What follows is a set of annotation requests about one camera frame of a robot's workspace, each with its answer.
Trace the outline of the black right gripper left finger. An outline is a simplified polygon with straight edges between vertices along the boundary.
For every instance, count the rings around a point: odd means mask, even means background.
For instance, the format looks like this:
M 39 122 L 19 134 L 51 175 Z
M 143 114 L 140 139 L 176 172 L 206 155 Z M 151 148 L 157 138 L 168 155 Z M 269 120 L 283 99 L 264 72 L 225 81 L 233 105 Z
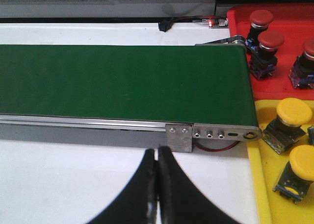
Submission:
M 155 224 L 157 218 L 157 162 L 147 149 L 120 194 L 90 224 Z

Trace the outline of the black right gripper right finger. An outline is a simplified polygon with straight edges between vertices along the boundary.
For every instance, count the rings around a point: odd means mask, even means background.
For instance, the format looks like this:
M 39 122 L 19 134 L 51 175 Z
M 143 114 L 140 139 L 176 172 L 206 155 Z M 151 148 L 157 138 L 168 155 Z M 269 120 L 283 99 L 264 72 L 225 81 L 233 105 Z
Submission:
M 169 147 L 158 148 L 158 196 L 163 224 L 237 224 L 181 169 Z

